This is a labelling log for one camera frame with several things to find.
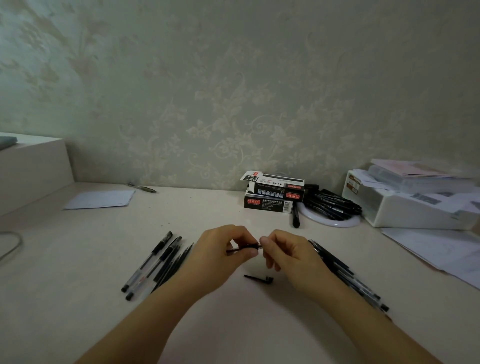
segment cable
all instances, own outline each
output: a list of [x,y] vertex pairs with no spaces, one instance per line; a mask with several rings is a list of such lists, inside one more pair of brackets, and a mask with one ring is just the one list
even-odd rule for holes
[[16,249],[18,249],[20,247],[20,245],[23,244],[24,240],[22,238],[22,236],[17,233],[17,232],[14,232],[14,231],[0,231],[0,235],[15,235],[17,238],[18,238],[18,241],[17,241],[17,244],[12,248],[10,249],[9,251],[7,251],[5,254],[3,255],[0,255],[0,262],[6,258],[9,254],[13,253]]

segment stacked boxes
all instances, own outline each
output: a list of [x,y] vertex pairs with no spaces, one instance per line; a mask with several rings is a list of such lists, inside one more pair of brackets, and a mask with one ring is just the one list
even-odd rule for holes
[[250,170],[241,181],[248,181],[243,206],[257,210],[290,213],[293,202],[302,202],[305,180],[264,174]]

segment white storage box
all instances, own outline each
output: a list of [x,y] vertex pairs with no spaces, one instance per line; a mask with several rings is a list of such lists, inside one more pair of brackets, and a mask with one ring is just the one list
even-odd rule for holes
[[348,184],[350,176],[356,177],[353,171],[348,172],[342,197],[360,205],[363,217],[376,228],[469,230],[477,221],[478,215],[474,213],[441,211],[398,196],[393,191],[366,187],[358,183],[359,178],[355,178],[353,186]]
[[375,164],[368,168],[368,173],[379,182],[406,194],[462,193],[475,187],[475,181],[470,178],[403,177]]
[[0,133],[18,143],[0,151],[0,216],[73,183],[62,139]]

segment red logo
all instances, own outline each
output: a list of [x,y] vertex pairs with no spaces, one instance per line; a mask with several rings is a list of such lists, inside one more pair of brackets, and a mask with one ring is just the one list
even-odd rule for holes
[[287,192],[287,194],[285,195],[285,197],[295,198],[296,200],[300,200],[300,195],[299,195],[299,194],[293,194],[292,192]]

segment leaf pattern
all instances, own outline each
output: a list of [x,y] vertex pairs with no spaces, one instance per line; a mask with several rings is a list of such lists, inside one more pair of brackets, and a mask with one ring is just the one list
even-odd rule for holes
[[81,181],[339,189],[371,158],[478,166],[474,0],[2,0],[0,129]]

